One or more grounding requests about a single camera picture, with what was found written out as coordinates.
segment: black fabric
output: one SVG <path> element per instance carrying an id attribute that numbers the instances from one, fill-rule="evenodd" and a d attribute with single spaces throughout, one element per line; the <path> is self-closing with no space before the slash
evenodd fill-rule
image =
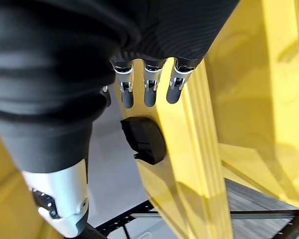
<path id="1" fill-rule="evenodd" d="M 1 136 L 15 165 L 21 171 L 51 173 L 88 159 L 92 123 L 58 136 Z"/>
<path id="2" fill-rule="evenodd" d="M 109 60 L 196 66 L 237 2 L 0 0 L 0 135 L 17 167 L 53 172 L 87 157 L 106 105 L 96 95 L 115 79 Z M 136 144 L 142 159 L 162 160 L 153 122 L 132 125 L 147 140 Z"/>
<path id="3" fill-rule="evenodd" d="M 161 162 L 166 155 L 164 137 L 157 124 L 147 117 L 129 117 L 121 121 L 122 130 L 136 158 L 151 165 Z"/>
<path id="4" fill-rule="evenodd" d="M 98 232 L 90 224 L 86 224 L 84 230 L 76 239 L 107 239 L 107 237 Z"/>

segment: robotic hand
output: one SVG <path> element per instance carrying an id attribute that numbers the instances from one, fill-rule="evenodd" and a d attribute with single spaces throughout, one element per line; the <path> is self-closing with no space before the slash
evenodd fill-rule
<path id="1" fill-rule="evenodd" d="M 152 107 L 174 57 L 166 99 L 176 103 L 237 1 L 0 0 L 0 136 L 38 212 L 65 237 L 87 223 L 92 122 L 115 74 L 131 108 L 133 60 L 143 59 Z"/>

